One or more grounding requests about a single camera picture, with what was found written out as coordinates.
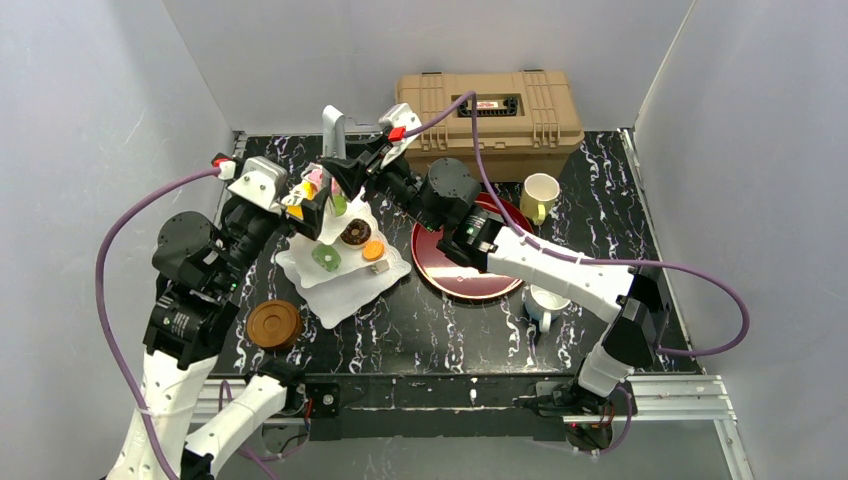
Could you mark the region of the orange round cookie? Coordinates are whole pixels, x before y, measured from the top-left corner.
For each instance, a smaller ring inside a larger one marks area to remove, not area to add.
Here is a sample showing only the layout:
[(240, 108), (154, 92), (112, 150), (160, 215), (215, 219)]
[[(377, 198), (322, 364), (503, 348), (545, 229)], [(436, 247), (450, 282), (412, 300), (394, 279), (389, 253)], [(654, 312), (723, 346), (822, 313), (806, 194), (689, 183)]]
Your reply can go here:
[(386, 251), (385, 244), (381, 240), (369, 240), (362, 249), (362, 257), (367, 262), (380, 260)]

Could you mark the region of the green swirl roll cake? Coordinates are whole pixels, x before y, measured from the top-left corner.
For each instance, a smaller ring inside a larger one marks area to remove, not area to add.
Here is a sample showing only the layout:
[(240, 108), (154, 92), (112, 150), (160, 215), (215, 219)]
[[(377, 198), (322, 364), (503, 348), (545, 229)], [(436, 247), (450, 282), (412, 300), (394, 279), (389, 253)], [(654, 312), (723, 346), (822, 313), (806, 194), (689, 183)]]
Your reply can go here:
[(341, 263), (342, 258), (339, 252), (331, 245), (317, 243), (311, 251), (313, 261), (327, 272), (336, 271)]

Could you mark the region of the chocolate glazed donut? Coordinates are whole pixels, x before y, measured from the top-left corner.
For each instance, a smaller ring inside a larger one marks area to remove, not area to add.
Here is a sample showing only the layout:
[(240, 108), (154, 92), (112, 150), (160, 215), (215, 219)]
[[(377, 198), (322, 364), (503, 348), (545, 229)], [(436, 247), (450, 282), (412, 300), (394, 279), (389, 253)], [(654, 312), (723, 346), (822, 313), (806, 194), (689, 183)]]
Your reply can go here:
[(342, 233), (339, 240), (350, 249), (362, 249), (372, 237), (372, 228), (368, 221), (363, 218), (351, 220)]

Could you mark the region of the white three-tier dessert stand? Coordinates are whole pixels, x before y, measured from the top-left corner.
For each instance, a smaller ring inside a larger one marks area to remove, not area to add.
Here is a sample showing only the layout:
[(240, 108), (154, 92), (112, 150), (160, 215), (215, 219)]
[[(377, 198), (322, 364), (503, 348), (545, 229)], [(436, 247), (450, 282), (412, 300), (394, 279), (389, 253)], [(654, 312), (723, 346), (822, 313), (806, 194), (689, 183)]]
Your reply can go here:
[[(307, 180), (307, 174), (316, 167), (318, 166), (309, 166), (301, 175), (301, 181)], [(331, 196), (344, 195), (337, 183), (324, 173), (323, 186), (326, 185), (331, 189)], [(362, 197), (347, 199), (347, 202), (346, 213), (335, 217), (330, 197), (319, 239), (313, 241), (298, 234), (289, 240), (285, 250), (273, 257), (275, 266), (282, 269), (285, 277), (292, 282), (297, 293), (325, 329), (335, 328), (411, 272), (411, 265), (403, 260), (400, 252), (380, 230), (370, 205), (363, 201)], [(379, 275), (373, 274), (370, 265), (374, 262), (363, 259), (363, 248), (350, 249), (339, 240), (339, 235), (355, 218), (363, 218), (369, 222), (372, 228), (370, 240), (381, 240), (385, 244), (386, 251), (381, 259), (389, 261), (391, 268), (388, 271)], [(336, 271), (327, 272), (313, 261), (311, 251), (317, 243), (331, 245), (339, 252), (342, 263)]]

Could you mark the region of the red round tray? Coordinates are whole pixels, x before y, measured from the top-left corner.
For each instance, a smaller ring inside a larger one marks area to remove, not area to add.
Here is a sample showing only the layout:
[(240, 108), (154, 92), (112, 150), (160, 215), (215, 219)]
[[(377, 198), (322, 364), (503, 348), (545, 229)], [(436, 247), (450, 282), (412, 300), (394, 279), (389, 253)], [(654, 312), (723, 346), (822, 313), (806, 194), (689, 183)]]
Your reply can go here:
[(458, 266), (437, 249), (441, 237), (441, 231), (430, 232), (418, 224), (412, 228), (412, 259), (418, 273), (434, 288), (459, 299), (492, 300), (523, 285), (520, 279)]

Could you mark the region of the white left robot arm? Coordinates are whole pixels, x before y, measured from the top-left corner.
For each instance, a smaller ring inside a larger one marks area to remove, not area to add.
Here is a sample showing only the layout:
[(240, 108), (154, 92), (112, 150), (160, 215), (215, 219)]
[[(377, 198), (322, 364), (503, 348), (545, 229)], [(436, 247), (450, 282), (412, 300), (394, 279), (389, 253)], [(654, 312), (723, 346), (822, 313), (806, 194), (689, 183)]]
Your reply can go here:
[(210, 421), (189, 429), (198, 398), (239, 311), (230, 300), (284, 217), (233, 197), (220, 225), (186, 211), (157, 236), (156, 300), (143, 344), (141, 399), (110, 479), (213, 479), (262, 424), (281, 412), (303, 377), (283, 360), (250, 374), (244, 390)]

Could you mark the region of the green round macaron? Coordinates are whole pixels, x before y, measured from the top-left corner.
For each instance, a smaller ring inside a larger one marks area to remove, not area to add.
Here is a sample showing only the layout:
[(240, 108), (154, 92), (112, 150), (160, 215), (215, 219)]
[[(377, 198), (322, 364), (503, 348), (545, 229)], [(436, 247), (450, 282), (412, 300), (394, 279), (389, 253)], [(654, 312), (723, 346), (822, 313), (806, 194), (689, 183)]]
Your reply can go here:
[(331, 196), (332, 213), (335, 217), (343, 216), (347, 211), (348, 202), (344, 195), (333, 194)]

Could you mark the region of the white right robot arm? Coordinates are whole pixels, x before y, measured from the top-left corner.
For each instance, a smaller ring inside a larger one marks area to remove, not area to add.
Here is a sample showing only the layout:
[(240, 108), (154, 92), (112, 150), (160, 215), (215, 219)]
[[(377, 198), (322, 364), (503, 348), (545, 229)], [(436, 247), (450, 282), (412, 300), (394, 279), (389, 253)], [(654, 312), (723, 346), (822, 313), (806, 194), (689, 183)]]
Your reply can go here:
[(345, 194), (379, 193), (420, 227), (440, 233), (437, 247), (456, 265), (520, 279), (607, 322), (578, 369), (578, 390), (606, 397), (635, 370), (654, 363), (668, 319), (655, 268), (555, 252), (552, 244), (513, 229), (508, 215), (479, 206), (480, 183), (454, 158), (436, 160), (425, 176), (401, 158), (383, 164), (377, 153), (323, 158), (320, 164)]

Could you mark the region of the pink cake with cherry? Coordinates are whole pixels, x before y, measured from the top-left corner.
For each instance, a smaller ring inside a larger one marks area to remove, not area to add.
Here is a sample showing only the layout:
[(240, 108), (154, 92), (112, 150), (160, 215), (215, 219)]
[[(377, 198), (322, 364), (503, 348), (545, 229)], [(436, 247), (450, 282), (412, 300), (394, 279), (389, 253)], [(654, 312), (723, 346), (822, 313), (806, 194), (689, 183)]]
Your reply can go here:
[(316, 167), (307, 174), (306, 179), (315, 187), (317, 191), (320, 191), (323, 188), (323, 176), (323, 169), (321, 167)]

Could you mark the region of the yellow cake slice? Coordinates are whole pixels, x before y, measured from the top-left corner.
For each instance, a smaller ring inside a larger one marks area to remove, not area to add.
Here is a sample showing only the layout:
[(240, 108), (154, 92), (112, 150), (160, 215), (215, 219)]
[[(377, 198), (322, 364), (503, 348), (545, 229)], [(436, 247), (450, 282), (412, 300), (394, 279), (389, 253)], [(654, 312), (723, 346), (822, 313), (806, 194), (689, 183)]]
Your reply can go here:
[(303, 220), (304, 213), (302, 203), (307, 200), (312, 200), (316, 194), (316, 186), (308, 180), (302, 180), (299, 184), (295, 185), (289, 194), (282, 200), (286, 213), (290, 216)]

